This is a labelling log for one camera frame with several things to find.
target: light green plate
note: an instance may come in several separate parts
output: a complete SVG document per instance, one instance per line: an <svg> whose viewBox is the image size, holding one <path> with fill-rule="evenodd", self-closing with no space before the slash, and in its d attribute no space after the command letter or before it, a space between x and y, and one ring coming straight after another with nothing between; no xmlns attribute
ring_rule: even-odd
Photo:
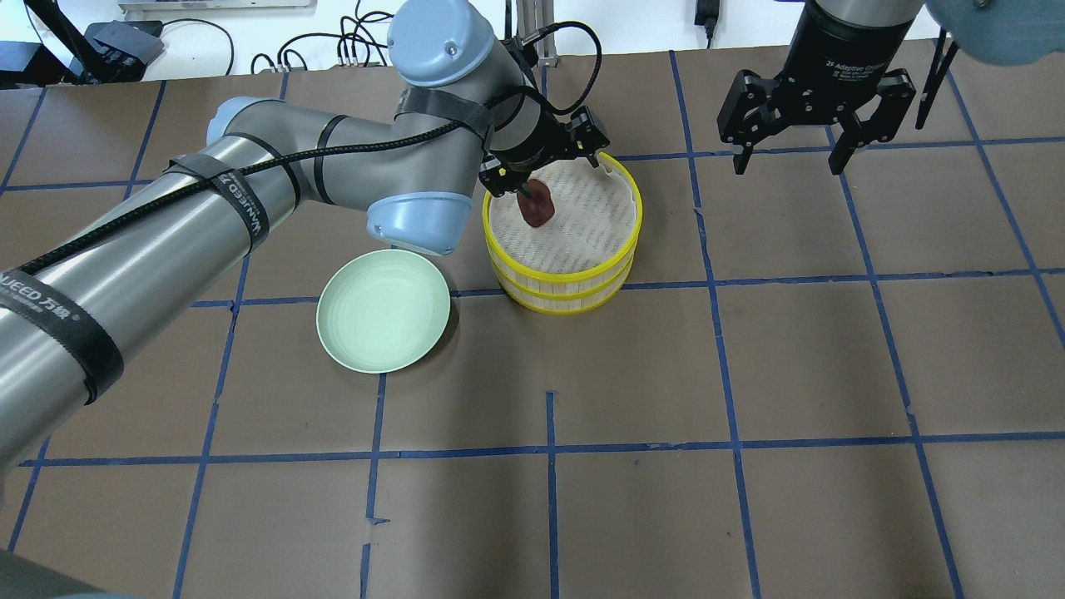
<svg viewBox="0 0 1065 599"><path fill-rule="evenodd" d="M447 282L432 262L404 249L371 252L326 284L316 315L318 339L341 366L392 372L436 345L450 309Z"/></svg>

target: round basket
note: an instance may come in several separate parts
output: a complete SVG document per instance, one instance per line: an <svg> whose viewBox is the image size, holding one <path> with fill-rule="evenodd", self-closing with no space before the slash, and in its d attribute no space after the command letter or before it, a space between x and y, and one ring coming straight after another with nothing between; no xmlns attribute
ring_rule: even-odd
<svg viewBox="0 0 1065 599"><path fill-rule="evenodd" d="M532 174L552 190L555 216L534 229L515 224L513 194L485 195L481 218L495 277L515 302L538 312L576 314L602 306L628 277L643 223L636 181L600 152Z"/></svg>

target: tiled table surface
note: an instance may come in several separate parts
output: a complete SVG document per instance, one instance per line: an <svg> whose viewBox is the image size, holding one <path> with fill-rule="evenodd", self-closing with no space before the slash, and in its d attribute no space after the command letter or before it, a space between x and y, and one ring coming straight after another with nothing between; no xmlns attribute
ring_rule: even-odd
<svg viewBox="0 0 1065 599"><path fill-rule="evenodd" d="M931 49L898 62L920 77ZM586 315L502 295L475 217L435 260L446 343L345 371L314 303L379 244L363 214L301 207L15 470L0 540L150 598L1060 597L1065 56L960 56L930 127L911 114L843 177L823 129L736 177L720 101L784 54L606 59L590 103L646 215L629 285ZM589 66L563 58L552 95ZM400 88L0 93L0 262L198 149L229 96L388 119Z"/></svg>

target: gray strap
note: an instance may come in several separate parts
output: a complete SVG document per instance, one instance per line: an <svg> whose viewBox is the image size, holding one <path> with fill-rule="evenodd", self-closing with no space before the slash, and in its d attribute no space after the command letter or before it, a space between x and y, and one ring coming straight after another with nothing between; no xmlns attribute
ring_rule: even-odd
<svg viewBox="0 0 1065 599"><path fill-rule="evenodd" d="M266 236L269 233L269 216L262 203L259 201L259 196L236 168L213 156L189 153L171 158L170 167L163 173L181 173L210 181L214 191L224 197L244 220L244 226L248 228L248 238L251 241L248 254L251 254L259 247L259 244L266 240Z"/></svg>
<svg viewBox="0 0 1065 599"><path fill-rule="evenodd" d="M0 274L0 307L63 345L85 371L88 405L122 375L126 361L108 331L73 300L22 271Z"/></svg>
<svg viewBox="0 0 1065 599"><path fill-rule="evenodd" d="M460 98L442 90L431 87L407 87L399 96L396 116L407 113L428 114L458 120L463 127L480 137L487 149L495 130L492 113L477 102Z"/></svg>

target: dark red object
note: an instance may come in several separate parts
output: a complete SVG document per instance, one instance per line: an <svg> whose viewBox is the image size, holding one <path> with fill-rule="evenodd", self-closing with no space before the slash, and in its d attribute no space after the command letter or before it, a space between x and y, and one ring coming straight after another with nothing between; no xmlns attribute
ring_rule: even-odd
<svg viewBox="0 0 1065 599"><path fill-rule="evenodd" d="M522 218L530 227L541 227L555 215L555 203L551 199L551 190L539 179L529 179L529 193L518 192L518 208L522 211Z"/></svg>

